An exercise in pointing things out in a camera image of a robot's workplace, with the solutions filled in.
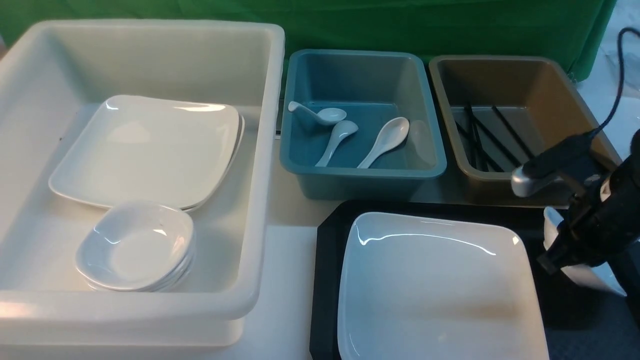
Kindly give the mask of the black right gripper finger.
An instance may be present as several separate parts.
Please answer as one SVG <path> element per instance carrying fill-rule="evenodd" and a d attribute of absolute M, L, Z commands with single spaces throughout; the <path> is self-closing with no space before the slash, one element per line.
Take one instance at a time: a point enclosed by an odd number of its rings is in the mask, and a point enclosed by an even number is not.
<path fill-rule="evenodd" d="M 608 259 L 608 242 L 596 235 L 544 235 L 542 244 L 537 261 L 549 274 L 595 268 Z"/>

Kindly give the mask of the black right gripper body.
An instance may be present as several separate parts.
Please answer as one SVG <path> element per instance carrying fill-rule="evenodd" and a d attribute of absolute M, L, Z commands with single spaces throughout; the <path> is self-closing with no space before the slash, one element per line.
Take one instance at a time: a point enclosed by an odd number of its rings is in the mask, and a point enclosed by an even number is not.
<path fill-rule="evenodd" d="M 566 266 L 596 267 L 626 251 L 639 238 L 640 132 L 630 155 L 608 178 L 609 196 L 572 226 L 574 245 Z"/>

